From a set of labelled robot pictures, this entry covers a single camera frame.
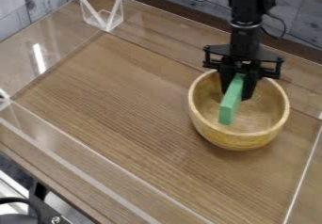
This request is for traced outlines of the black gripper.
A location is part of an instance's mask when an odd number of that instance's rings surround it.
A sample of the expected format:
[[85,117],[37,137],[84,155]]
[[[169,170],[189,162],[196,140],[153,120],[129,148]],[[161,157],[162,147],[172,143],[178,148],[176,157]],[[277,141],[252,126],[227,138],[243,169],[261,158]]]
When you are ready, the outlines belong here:
[[235,72],[245,75],[243,101],[251,98],[260,78],[280,78],[284,59],[264,48],[259,48],[244,56],[233,55],[227,44],[205,45],[202,51],[202,67],[220,73],[221,92],[227,91]]

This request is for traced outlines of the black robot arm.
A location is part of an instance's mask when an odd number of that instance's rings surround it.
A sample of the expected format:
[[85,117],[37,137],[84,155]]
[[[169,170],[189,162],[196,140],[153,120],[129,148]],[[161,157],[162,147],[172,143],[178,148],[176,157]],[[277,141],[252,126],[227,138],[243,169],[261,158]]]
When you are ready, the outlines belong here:
[[227,0],[229,15],[229,42],[205,45],[202,67],[219,72],[221,93],[227,92],[233,77],[244,77],[241,100],[252,97],[261,78],[279,79],[284,59],[261,47],[263,16],[276,0]]

